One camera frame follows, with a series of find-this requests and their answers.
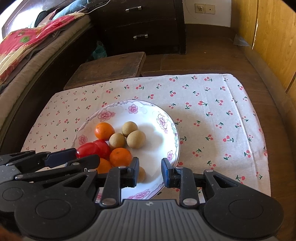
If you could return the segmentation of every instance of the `cherry tomato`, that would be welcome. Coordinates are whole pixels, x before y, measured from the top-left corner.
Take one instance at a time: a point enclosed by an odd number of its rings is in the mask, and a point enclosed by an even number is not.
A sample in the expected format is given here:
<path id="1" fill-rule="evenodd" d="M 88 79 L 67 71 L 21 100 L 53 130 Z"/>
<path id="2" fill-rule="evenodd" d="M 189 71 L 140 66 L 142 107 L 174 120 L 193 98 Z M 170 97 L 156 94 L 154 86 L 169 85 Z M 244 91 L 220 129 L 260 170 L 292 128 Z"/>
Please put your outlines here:
<path id="1" fill-rule="evenodd" d="M 78 147 L 78 149 L 76 150 L 76 157 L 82 158 L 82 157 L 90 156 L 93 154 L 97 154 L 100 156 L 99 153 L 100 153 L 99 147 L 93 142 L 88 142 Z"/>
<path id="2" fill-rule="evenodd" d="M 99 156 L 109 160 L 111 153 L 109 145 L 104 140 L 95 140 L 94 143 L 99 147 Z"/>

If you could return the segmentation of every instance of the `tablecloth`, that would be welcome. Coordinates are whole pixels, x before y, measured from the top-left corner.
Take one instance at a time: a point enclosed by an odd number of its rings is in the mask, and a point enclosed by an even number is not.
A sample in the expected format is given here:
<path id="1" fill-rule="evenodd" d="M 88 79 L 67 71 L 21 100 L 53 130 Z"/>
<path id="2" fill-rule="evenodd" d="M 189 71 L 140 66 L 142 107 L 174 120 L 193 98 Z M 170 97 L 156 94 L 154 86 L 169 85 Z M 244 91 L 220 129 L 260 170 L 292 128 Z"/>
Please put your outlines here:
<path id="1" fill-rule="evenodd" d="M 194 173 L 214 169 L 271 194 L 259 119 L 244 87 L 230 74 L 140 77 L 59 92 L 41 112 L 22 150 L 70 148 L 78 128 L 93 113 L 128 99 L 154 103 L 175 121 L 180 136 L 178 166 Z M 179 189 L 174 188 L 163 189 L 154 198 L 178 196 Z"/>

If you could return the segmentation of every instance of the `power socket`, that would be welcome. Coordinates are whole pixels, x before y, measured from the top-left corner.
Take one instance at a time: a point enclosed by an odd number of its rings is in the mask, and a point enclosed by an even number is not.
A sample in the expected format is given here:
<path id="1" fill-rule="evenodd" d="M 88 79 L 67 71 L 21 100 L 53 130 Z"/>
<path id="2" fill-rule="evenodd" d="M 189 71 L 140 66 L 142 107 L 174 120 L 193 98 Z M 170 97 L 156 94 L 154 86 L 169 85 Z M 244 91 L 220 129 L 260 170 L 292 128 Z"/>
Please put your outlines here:
<path id="1" fill-rule="evenodd" d="M 196 13 L 205 13 L 205 4 L 195 3 L 194 7 Z"/>
<path id="2" fill-rule="evenodd" d="M 206 4 L 205 5 L 205 13 L 207 13 L 207 14 L 215 14 L 216 13 L 215 5 Z"/>

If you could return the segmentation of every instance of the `plate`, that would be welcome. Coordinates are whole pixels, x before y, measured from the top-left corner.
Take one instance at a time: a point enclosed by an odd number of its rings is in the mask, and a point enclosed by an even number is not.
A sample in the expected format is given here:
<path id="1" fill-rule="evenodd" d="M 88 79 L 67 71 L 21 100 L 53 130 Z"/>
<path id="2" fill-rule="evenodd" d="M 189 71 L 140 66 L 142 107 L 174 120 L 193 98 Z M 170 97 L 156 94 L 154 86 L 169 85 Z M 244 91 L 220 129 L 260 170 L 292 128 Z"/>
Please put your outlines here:
<path id="1" fill-rule="evenodd" d="M 172 166 L 176 166 L 179 157 L 179 135 L 171 117 L 160 107 L 146 101 L 126 100 L 106 105 L 95 112 L 78 129 L 72 147 L 97 140 L 94 130 L 98 123 L 107 122 L 115 132 L 121 133 L 121 127 L 127 121 L 133 121 L 140 131 L 146 134 L 146 143 L 140 149 L 130 150 L 133 156 L 140 160 L 140 166 L 146 171 L 147 177 L 143 183 L 134 188 L 123 188 L 122 199 L 150 199 L 163 187 L 161 175 L 161 160 L 168 158 Z M 100 188 L 97 202 L 100 200 L 103 188 Z"/>

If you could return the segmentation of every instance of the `blue pillow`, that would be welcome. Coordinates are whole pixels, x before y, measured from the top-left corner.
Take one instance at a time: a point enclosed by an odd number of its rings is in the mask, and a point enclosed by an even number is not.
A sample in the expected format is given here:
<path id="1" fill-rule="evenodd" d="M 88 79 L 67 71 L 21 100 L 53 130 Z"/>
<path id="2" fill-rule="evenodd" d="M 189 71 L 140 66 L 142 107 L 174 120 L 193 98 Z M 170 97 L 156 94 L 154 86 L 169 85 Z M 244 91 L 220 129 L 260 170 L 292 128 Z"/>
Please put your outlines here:
<path id="1" fill-rule="evenodd" d="M 74 13 L 84 9 L 86 7 L 87 0 L 76 0 L 72 2 L 69 6 L 65 7 L 62 11 L 58 12 L 52 20 L 56 20 L 61 16 L 65 16 L 70 13 Z"/>

